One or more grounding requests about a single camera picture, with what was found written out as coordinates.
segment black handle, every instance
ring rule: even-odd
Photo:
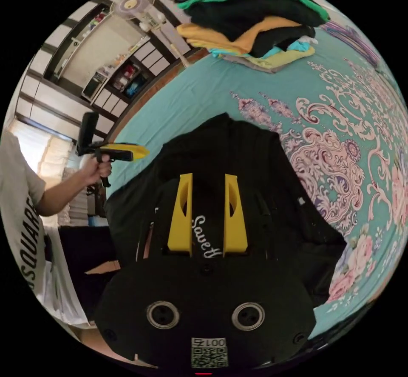
[[[98,163],[102,163],[102,152],[100,149],[95,150],[95,156]],[[107,177],[101,177],[102,186],[108,188],[111,186]]]

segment teal bedsheet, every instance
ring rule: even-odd
[[[375,294],[408,237],[408,114],[396,82],[325,31],[316,38],[315,55],[277,74],[212,56],[186,69],[117,137],[150,155],[115,162],[108,192],[140,173],[164,143],[220,113],[279,132],[310,198],[348,243],[311,337]]]

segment yellow 3d-printed part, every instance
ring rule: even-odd
[[[108,143],[106,145],[103,145],[100,149],[102,153],[104,149],[130,151],[132,153],[133,160],[143,159],[149,154],[149,151],[144,146],[141,146],[139,144]]]
[[[193,174],[182,174],[178,184],[167,246],[172,252],[193,254],[191,222],[193,219]]]
[[[224,254],[243,254],[248,248],[237,176],[225,174]]]

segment label sticker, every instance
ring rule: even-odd
[[[191,339],[192,368],[228,367],[228,350],[225,338]]]

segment wall fan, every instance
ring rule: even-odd
[[[112,3],[110,13],[126,21],[138,19],[140,28],[145,31],[158,31],[160,35],[169,43],[171,49],[177,54],[185,67],[190,64],[177,47],[167,38],[162,31],[162,25],[167,22],[165,15],[153,7],[154,0],[120,0]]]

